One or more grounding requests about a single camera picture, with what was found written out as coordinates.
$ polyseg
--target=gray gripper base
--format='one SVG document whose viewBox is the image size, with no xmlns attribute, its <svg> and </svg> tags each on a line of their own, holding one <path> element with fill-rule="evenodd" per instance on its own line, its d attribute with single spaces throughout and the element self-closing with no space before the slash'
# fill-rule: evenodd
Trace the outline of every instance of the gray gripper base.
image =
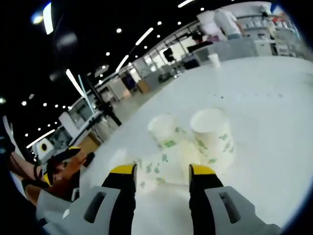
<svg viewBox="0 0 313 235">
<path fill-rule="evenodd" d="M 279 234 L 280 228 L 257 217 L 254 205 L 234 188 L 209 188 L 205 194 L 214 216 L 216 235 Z"/>
<path fill-rule="evenodd" d="M 50 235 L 108 235 L 119 193 L 115 188 L 93 187 L 70 204 L 69 214 L 64 219 L 61 216 L 49 220 L 44 229 Z"/>
</svg>

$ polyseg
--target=black ceiling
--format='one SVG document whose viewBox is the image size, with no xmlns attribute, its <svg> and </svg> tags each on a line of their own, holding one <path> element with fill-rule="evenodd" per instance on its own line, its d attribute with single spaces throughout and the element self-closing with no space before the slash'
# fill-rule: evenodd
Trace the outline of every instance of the black ceiling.
<svg viewBox="0 0 313 235">
<path fill-rule="evenodd" d="M 32 24 L 31 16 L 42 12 L 49 1 L 10 1 L 2 9 L 2 38 L 4 72 L 0 95 L 7 99 L 15 134 L 29 144 L 51 130 L 58 116 L 79 98 L 79 94 L 65 75 L 67 68 L 73 74 L 87 74 L 103 64 L 110 68 L 104 77 L 115 71 L 125 55 L 132 62 L 135 55 L 143 56 L 151 47 L 184 24 L 197 19 L 200 8 L 213 10 L 242 0 L 195 0 L 183 8 L 183 0 L 111 0 L 77 1 L 53 0 L 54 31 L 46 35 L 44 24 Z M 150 27 L 153 32 L 137 47 L 135 42 Z M 56 46 L 62 36 L 72 33 L 77 42 L 70 47 Z"/>
</svg>

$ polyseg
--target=white panel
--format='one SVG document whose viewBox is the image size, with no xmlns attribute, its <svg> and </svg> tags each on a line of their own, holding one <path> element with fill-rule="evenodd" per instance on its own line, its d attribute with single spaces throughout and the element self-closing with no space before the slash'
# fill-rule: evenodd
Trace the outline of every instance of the white panel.
<svg viewBox="0 0 313 235">
<path fill-rule="evenodd" d="M 163 60 L 159 54 L 152 57 L 152 59 L 153 59 L 153 62 L 156 64 L 157 68 L 161 68 L 162 66 L 165 65 L 165 63 L 163 62 Z"/>
<path fill-rule="evenodd" d="M 120 78 L 115 78 L 109 82 L 109 87 L 111 87 L 114 94 L 119 100 L 129 95 L 129 90 L 126 88 L 124 83 Z"/>
<path fill-rule="evenodd" d="M 59 116 L 59 120 L 70 136 L 75 137 L 78 134 L 78 129 L 68 113 L 62 113 L 61 116 Z"/>
</svg>

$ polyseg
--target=paper cup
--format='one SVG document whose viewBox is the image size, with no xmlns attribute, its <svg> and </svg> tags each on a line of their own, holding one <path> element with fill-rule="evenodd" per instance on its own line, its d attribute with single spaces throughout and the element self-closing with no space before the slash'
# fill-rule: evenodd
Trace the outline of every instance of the paper cup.
<svg viewBox="0 0 313 235">
<path fill-rule="evenodd" d="M 183 141 L 171 148 L 144 159 L 136 159 L 137 186 L 148 192 L 160 184 L 189 185 L 189 165 L 200 164 L 197 147 L 191 141 Z"/>
<path fill-rule="evenodd" d="M 208 55 L 208 58 L 212 62 L 213 67 L 219 68 L 221 66 L 218 54 Z"/>
<path fill-rule="evenodd" d="M 179 126 L 178 120 L 170 114 L 152 119 L 148 131 L 162 149 L 172 147 L 188 138 L 186 132 Z"/>
<path fill-rule="evenodd" d="M 201 164 L 217 173 L 225 171 L 235 158 L 230 122 L 220 109 L 205 109 L 191 119 L 191 129 L 201 153 Z"/>
</svg>

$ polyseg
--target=white counter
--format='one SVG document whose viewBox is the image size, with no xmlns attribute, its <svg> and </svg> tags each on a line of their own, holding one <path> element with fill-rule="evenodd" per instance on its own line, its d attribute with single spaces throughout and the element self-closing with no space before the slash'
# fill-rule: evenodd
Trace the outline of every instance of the white counter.
<svg viewBox="0 0 313 235">
<path fill-rule="evenodd" d="M 230 119 L 237 148 L 234 164 L 219 178 L 252 202 L 262 220 L 282 227 L 294 216 L 312 182 L 312 104 L 313 64 L 306 60 L 250 57 L 222 62 L 217 70 L 210 65 L 188 70 L 100 146 L 82 173 L 81 187 L 86 190 L 103 183 L 108 173 L 104 169 L 118 149 L 127 149 L 141 158 L 156 153 L 157 144 L 147 131 L 149 121 L 156 115 L 169 112 L 179 118 L 184 129 L 190 130 L 189 121 L 196 111 L 218 107 Z M 188 203 L 188 193 L 185 195 L 183 204 Z M 145 209 L 154 203 L 153 197 L 137 198 L 133 222 L 137 234 L 155 234 L 153 228 L 157 234 L 158 222 L 164 222 L 162 211 Z M 190 215 L 183 214 L 188 213 L 187 206 L 177 217 L 177 211 L 168 204 L 166 218 L 174 221 L 164 229 L 172 234 L 188 234 L 190 229 L 181 233 L 180 228 L 175 228 L 177 224 L 192 226 Z M 145 230 L 145 213 L 153 219 L 149 231 Z"/>
</svg>

